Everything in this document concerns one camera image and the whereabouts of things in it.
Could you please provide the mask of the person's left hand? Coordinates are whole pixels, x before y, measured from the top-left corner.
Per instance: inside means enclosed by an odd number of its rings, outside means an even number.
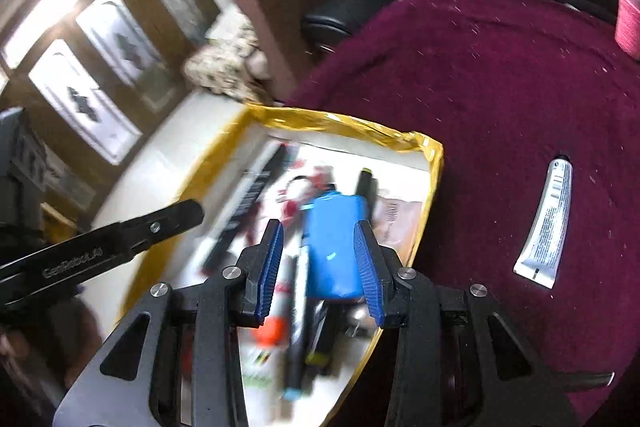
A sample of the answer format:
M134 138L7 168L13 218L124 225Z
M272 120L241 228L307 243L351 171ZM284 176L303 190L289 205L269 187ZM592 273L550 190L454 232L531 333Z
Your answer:
M102 346L96 317L81 298L1 317L1 366L41 417L51 417Z

